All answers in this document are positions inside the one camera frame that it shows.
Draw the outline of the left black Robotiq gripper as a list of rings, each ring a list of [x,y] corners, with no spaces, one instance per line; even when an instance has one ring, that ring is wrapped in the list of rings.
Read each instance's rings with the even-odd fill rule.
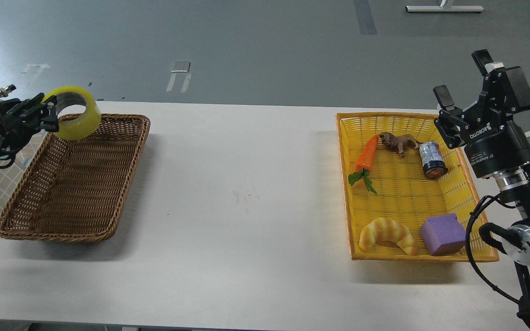
[[[38,93],[23,101],[0,102],[2,145],[27,145],[28,128],[59,132],[57,107],[38,107],[44,96],[44,93]]]

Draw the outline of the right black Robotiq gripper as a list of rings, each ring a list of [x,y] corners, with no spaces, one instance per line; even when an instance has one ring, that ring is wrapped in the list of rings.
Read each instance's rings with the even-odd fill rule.
[[[483,84],[477,102],[457,107],[446,85],[433,88],[440,110],[434,119],[444,144],[463,151],[476,177],[508,171],[530,161],[530,143],[513,120],[530,110],[530,85],[520,66],[495,62],[488,50],[472,53]]]

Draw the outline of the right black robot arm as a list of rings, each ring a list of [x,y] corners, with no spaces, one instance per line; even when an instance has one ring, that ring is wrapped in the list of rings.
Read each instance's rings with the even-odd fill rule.
[[[472,58],[483,78],[482,90],[473,105],[457,107],[446,86],[433,89],[440,111],[434,123],[449,149],[463,147],[475,176],[494,178],[499,194],[482,197],[471,212],[466,228],[468,260],[477,275],[493,290],[517,304],[517,317],[530,329],[530,143],[513,120],[530,110],[530,86],[521,67],[507,68],[495,62],[488,50]],[[514,261],[522,295],[515,299],[489,281],[478,268],[470,247],[474,222],[493,202],[518,209],[522,219],[508,228],[484,223],[480,239]]]

